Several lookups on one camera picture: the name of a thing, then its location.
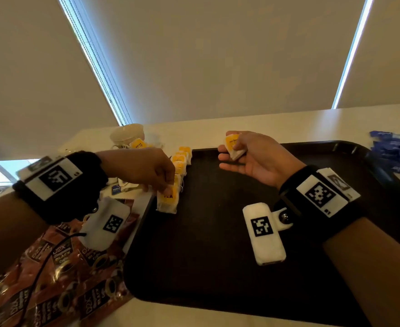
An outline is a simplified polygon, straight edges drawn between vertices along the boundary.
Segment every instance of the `black tray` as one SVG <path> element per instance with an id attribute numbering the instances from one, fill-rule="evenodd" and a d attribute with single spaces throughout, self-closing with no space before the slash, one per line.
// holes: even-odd
<path id="1" fill-rule="evenodd" d="M 362 197 L 369 218 L 400 242 L 400 181 L 367 148 L 350 142 L 284 144 L 306 164 L 333 168 Z M 272 187 L 218 168 L 216 149 L 193 151 L 177 214 L 153 198 L 125 262 L 140 300 L 340 326 L 369 323 L 321 247 L 281 231 L 287 258 L 258 266 L 242 214 L 278 200 Z"/>

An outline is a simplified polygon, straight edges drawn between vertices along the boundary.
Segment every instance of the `wrist strap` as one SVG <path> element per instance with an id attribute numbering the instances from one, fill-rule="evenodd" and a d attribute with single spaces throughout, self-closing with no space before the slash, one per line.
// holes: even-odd
<path id="1" fill-rule="evenodd" d="M 100 164 L 96 154 L 85 151 L 44 157 L 19 171 L 28 176 L 12 188 L 50 225 L 81 220 L 98 206 L 100 190 L 108 181 Z"/>
<path id="2" fill-rule="evenodd" d="M 299 170 L 285 181 L 279 196 L 295 214 L 293 222 L 300 223 L 317 241 L 323 242 L 362 217 L 363 210 L 355 202 L 350 202 L 350 189 L 353 190 L 350 186 L 343 186 L 346 189 L 343 191 L 335 185 L 336 179 L 328 179 L 320 171 L 316 166 Z M 334 175 L 346 185 L 337 174 Z M 358 197 L 360 195 L 353 190 L 353 200 Z"/>

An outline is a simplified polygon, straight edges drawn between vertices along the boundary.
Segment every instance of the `black cable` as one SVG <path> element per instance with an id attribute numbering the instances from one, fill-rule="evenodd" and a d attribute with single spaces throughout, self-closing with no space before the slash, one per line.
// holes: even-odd
<path id="1" fill-rule="evenodd" d="M 55 250 L 58 249 L 58 247 L 60 247 L 65 241 L 67 241 L 67 240 L 69 240 L 71 238 L 74 238 L 76 236 L 87 236 L 87 233 L 75 233 L 75 234 L 67 236 L 65 239 L 60 241 L 55 247 L 53 247 L 52 251 L 50 251 L 50 253 L 47 255 L 46 259 L 44 260 L 43 264 L 40 267 L 40 270 L 37 273 L 37 276 L 35 277 L 34 283 L 32 284 L 32 286 L 30 286 L 29 295 L 28 295 L 28 297 L 26 299 L 26 302 L 23 305 L 23 311 L 21 312 L 21 317 L 20 317 L 20 320 L 18 321 L 17 327 L 21 327 L 21 325 L 24 322 L 24 317 L 26 315 L 26 311 L 27 311 L 27 307 L 28 307 L 29 302 L 30 302 L 30 298 L 32 297 L 32 293 L 34 292 L 35 287 L 37 286 L 38 279 L 39 279 L 41 273 L 43 272 L 44 267 L 46 266 L 46 264 L 49 261 L 50 257 L 53 255 Z"/>

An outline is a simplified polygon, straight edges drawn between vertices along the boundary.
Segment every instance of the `black wrist strap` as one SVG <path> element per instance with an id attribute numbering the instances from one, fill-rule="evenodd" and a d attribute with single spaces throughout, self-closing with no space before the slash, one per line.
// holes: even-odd
<path id="1" fill-rule="evenodd" d="M 108 177 L 100 167 L 100 158 L 90 152 L 80 151 L 65 157 L 71 161 L 81 174 L 71 179 L 68 173 L 60 167 L 58 159 L 55 163 L 42 167 L 31 177 L 24 181 L 17 181 L 12 187 L 18 196 L 27 202 L 30 207 L 50 225 L 57 225 L 63 221 L 73 219 L 82 220 L 86 214 L 91 213 L 97 207 L 100 190 L 105 187 Z M 43 200 L 29 188 L 29 182 L 40 178 L 47 182 L 47 174 L 54 170 L 64 172 L 65 176 L 60 181 L 68 179 L 68 183 L 55 191 L 49 198 Z"/>
<path id="2" fill-rule="evenodd" d="M 362 217 L 364 212 L 357 202 L 349 202 L 349 199 L 341 191 L 335 188 L 325 177 L 317 173 L 317 169 L 316 166 L 306 166 L 296 172 L 282 185 L 279 190 L 279 196 L 295 215 L 293 222 L 301 224 L 302 227 L 310 231 L 317 242 L 324 242 L 356 219 Z M 310 176 L 315 177 L 319 183 L 313 181 L 312 183 L 316 183 L 313 186 L 309 186 L 310 188 L 304 190 L 303 193 L 298 191 L 297 188 L 307 181 Z M 316 200 L 314 198 L 315 192 L 319 193 L 320 191 L 321 194 L 316 197 L 318 199 Z M 340 201 L 339 204 L 344 202 L 343 200 L 346 202 L 339 211 L 329 214 L 329 210 L 325 206 L 329 202 L 332 205 L 333 199 Z"/>

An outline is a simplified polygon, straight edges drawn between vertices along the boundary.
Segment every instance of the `hand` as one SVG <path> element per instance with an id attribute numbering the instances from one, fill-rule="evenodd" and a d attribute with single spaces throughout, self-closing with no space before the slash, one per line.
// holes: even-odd
<path id="1" fill-rule="evenodd" d="M 233 149 L 247 149 L 247 154 L 237 161 L 242 165 L 220 163 L 223 170 L 246 174 L 280 189 L 291 175 L 306 166 L 269 136 L 250 131 L 228 131 L 226 136 L 230 134 L 240 134 Z M 227 153 L 224 145 L 219 146 L 218 151 Z M 231 161 L 229 154 L 219 154 L 218 159 Z"/>
<path id="2" fill-rule="evenodd" d="M 171 194 L 175 168 L 170 158 L 158 148 L 116 149 L 96 153 L 101 168 L 109 178 L 140 183 L 154 191 Z"/>

